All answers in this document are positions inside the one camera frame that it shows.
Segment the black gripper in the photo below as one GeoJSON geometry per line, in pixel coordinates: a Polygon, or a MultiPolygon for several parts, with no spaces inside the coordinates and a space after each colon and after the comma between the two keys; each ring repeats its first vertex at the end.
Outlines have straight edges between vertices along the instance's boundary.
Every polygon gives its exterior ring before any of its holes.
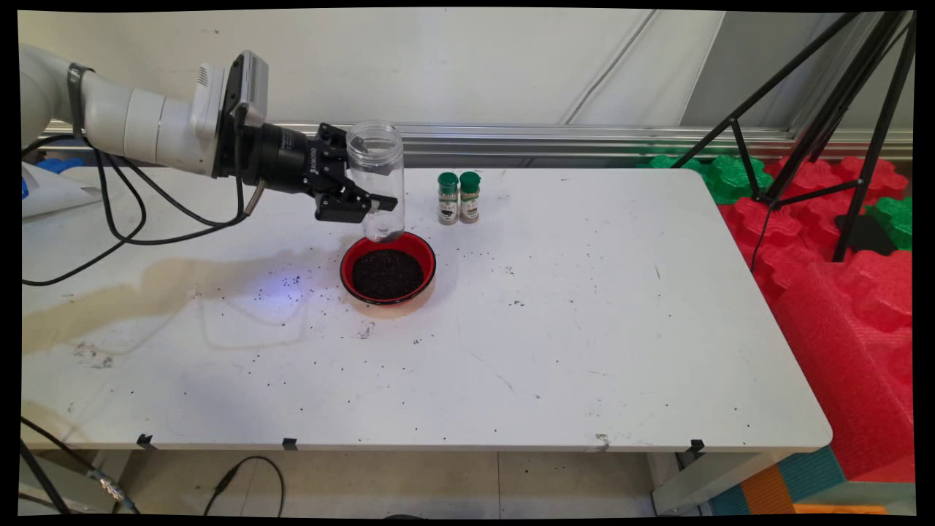
{"type": "Polygon", "coordinates": [[[356,183],[329,183],[318,165],[323,156],[347,159],[347,131],[319,123],[311,139],[294,129],[265,123],[236,134],[233,121],[218,124],[218,176],[240,175],[247,186],[314,196],[318,222],[363,223],[371,212],[394,212],[400,200],[365,191],[356,183]]]}

